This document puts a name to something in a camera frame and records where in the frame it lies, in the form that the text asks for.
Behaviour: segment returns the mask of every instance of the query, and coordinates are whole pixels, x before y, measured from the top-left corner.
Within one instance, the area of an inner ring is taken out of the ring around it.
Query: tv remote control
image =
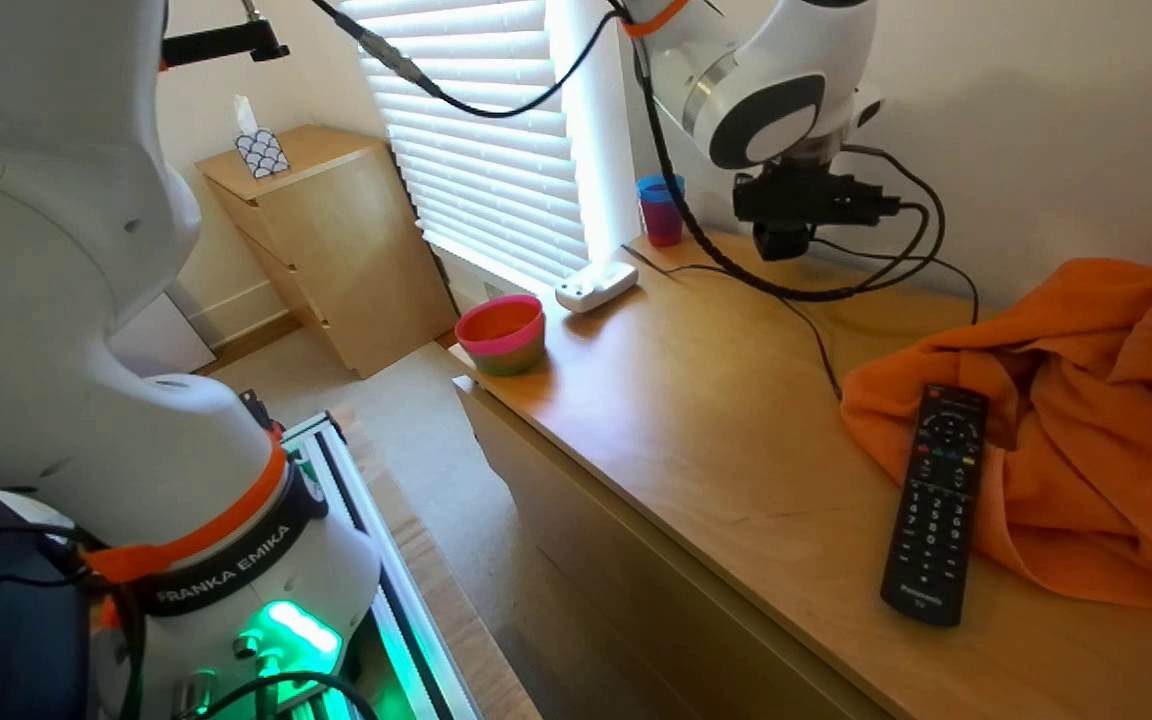
[[[923,388],[905,487],[892,532],[882,599],[923,623],[958,624],[990,401],[969,389]]]

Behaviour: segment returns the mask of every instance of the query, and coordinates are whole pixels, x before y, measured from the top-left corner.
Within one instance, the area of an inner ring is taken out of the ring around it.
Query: tissue box
[[[240,132],[238,137],[234,138],[234,146],[237,147],[238,154],[243,156],[243,161],[252,172],[253,179],[265,179],[288,169],[283,146],[279,145],[278,138],[268,129],[260,128],[251,135]]]

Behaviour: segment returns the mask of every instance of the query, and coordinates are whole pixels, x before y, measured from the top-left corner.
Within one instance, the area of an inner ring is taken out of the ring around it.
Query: white wall
[[[718,5],[755,22],[771,3]],[[1152,3],[882,0],[879,8],[867,78],[888,104],[855,139],[889,150],[940,191],[950,228],[942,257],[972,273],[988,302],[1017,300],[1076,256],[1152,263]],[[631,109],[636,169],[659,172],[641,100]],[[668,132],[703,219],[733,227],[730,176]],[[876,161],[838,168],[916,195]],[[895,222],[823,236],[896,251],[910,232]],[[931,282],[958,288],[952,275]]]
[[[196,161],[233,150],[233,97],[250,97],[256,120],[275,132],[314,123],[382,135],[355,45],[308,0],[257,3],[291,55],[267,63],[236,55],[159,74],[157,111],[166,161],[198,197],[202,235],[168,294],[211,344],[285,313],[282,301],[212,197]],[[177,0],[169,35],[243,22],[237,0]]]

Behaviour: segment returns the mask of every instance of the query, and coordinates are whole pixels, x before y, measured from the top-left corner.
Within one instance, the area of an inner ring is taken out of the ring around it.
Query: cup
[[[679,190],[685,192],[682,176],[673,176]],[[647,241],[653,247],[670,247],[682,242],[682,215],[673,204],[669,188],[664,176],[647,176],[639,181],[639,205],[643,206],[643,222],[647,227]]]

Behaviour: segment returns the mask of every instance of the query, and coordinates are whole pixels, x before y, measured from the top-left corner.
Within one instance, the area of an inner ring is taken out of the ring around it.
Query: orange band
[[[626,24],[626,35],[630,37],[650,36],[654,31],[658,31],[658,29],[666,26],[669,20],[673,20],[684,6],[687,6],[687,0],[673,0],[673,3],[669,3],[668,8],[660,10],[657,17],[645,23]]]
[[[166,544],[129,544],[127,547],[111,547],[88,553],[88,564],[111,583],[131,583],[134,579],[161,573],[175,562],[197,555],[222,541],[260,511],[282,483],[287,454],[274,433],[270,433],[270,462],[266,462],[260,477],[256,478],[256,484],[247,488],[237,502],[207,521],[204,526]]]

